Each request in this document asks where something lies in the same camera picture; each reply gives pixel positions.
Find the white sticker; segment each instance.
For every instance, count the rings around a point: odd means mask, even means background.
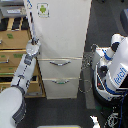
[[[8,13],[10,14],[20,14],[20,9],[14,9],[14,10],[7,10]]]
[[[49,17],[49,6],[47,3],[38,3],[37,9],[39,17]]]

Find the white robot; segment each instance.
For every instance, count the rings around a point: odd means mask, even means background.
[[[128,11],[120,15],[122,26],[128,34]],[[111,47],[96,48],[92,69],[93,91],[106,104],[118,104],[128,90],[128,37],[114,34]]]

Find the blue label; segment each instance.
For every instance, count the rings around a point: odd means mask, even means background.
[[[126,70],[124,68],[120,68],[120,72],[117,74],[117,77],[114,78],[114,81],[119,85],[124,79],[126,74]]]

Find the cabinet drawer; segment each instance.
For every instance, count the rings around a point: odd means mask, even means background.
[[[0,67],[0,77],[13,76],[17,68],[18,67]],[[39,75],[39,72],[36,65],[33,76],[37,76],[37,75]]]
[[[11,82],[0,82],[0,92],[6,88],[9,88],[10,85],[11,85]],[[39,84],[39,78],[37,76],[35,81],[30,82],[30,86],[26,96],[38,96],[38,95],[42,95],[42,90]]]
[[[42,78],[79,77],[82,59],[38,60]]]
[[[79,79],[44,80],[47,99],[77,98]]]
[[[25,49],[29,40],[27,30],[0,32],[0,49]]]
[[[1,50],[0,51],[0,68],[7,66],[18,66],[22,55],[26,50]]]

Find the gray panel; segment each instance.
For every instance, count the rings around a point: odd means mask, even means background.
[[[4,17],[25,17],[26,14],[20,13],[20,9],[23,7],[24,6],[1,7],[1,11]]]
[[[0,0],[0,5],[24,5],[23,0]]]

